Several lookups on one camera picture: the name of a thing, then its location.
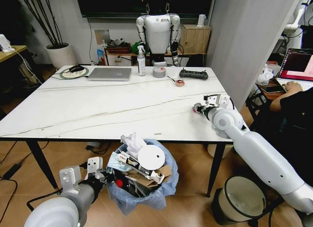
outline wooden floor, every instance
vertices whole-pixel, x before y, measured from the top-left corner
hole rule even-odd
[[[6,112],[12,110],[21,100],[1,106]],[[242,110],[246,122],[251,118],[246,108]],[[0,158],[3,158],[14,142],[0,141]],[[44,149],[44,154],[50,164],[55,178],[60,186],[59,170],[75,164],[81,164],[89,157],[94,157],[84,148],[85,142],[50,142]],[[107,163],[112,151],[120,146],[114,143],[107,151],[104,164]],[[212,157],[203,145],[194,144],[164,144],[174,156],[179,167],[179,182],[174,196],[166,198],[167,207],[164,210],[154,210],[140,205],[128,216],[124,216],[116,204],[108,197],[104,190],[88,212],[86,227],[215,227],[219,226],[213,217],[210,204],[215,189],[223,186],[225,180],[231,176],[238,166],[243,164],[241,158],[232,151],[223,159],[211,198],[206,198]],[[24,142],[18,142],[7,159],[0,165],[0,174],[3,175],[14,163],[29,153]],[[13,197],[1,227],[23,226],[30,214],[26,202],[53,190],[44,174],[39,169],[32,156],[29,156],[22,168],[12,177],[18,184],[18,190]],[[0,181],[0,215],[14,189],[9,181]],[[45,199],[34,202],[39,205]],[[247,227],[247,223],[238,223],[235,227]],[[260,227],[268,226],[268,215],[259,221]],[[286,204],[275,209],[272,218],[273,227],[300,227],[301,222],[295,211]]]

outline television screen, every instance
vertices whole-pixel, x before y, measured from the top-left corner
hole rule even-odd
[[[199,14],[209,13],[212,0],[170,0],[170,13],[182,19],[197,19]],[[78,0],[83,17],[89,18],[137,18],[147,14],[142,0]]]

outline marble table top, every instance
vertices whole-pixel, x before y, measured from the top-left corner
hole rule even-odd
[[[153,67],[146,67],[145,76],[137,74],[137,67],[131,68],[126,82],[49,78],[0,121],[0,137],[120,139],[137,132],[143,138],[163,141],[231,141],[216,135],[211,122],[192,111],[195,103],[204,103],[205,94],[225,93],[211,68],[187,68],[206,70],[209,78],[184,78],[183,87],[168,77],[154,78]],[[181,68],[166,70],[167,75],[179,78]]]

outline silver laptop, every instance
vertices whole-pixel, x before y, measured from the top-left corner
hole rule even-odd
[[[302,89],[313,87],[313,49],[289,48],[277,75],[283,85],[289,81],[299,83]]]
[[[93,81],[129,81],[131,68],[95,68],[88,76]]]

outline laptop screen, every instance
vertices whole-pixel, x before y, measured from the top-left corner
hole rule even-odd
[[[313,49],[289,48],[278,77],[313,81]]]

